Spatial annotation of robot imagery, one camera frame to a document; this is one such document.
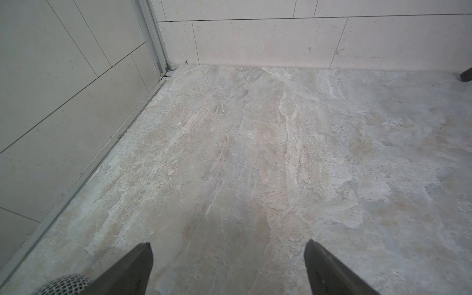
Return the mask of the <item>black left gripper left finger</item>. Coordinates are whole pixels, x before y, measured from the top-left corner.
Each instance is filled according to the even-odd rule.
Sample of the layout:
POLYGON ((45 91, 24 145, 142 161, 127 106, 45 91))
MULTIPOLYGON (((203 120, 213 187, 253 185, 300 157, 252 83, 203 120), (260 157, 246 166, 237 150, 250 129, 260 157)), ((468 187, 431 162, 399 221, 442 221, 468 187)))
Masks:
POLYGON ((150 243, 140 243, 81 293, 83 295, 144 295, 153 262, 150 243))

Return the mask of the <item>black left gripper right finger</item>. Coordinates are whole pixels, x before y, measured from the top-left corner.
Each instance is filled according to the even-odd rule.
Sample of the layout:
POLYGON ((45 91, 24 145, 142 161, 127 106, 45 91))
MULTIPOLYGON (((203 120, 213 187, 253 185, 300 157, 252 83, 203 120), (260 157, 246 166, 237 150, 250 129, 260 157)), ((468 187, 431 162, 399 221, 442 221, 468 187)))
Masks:
POLYGON ((379 293, 329 252, 310 239, 304 262, 314 295, 378 295, 379 293))

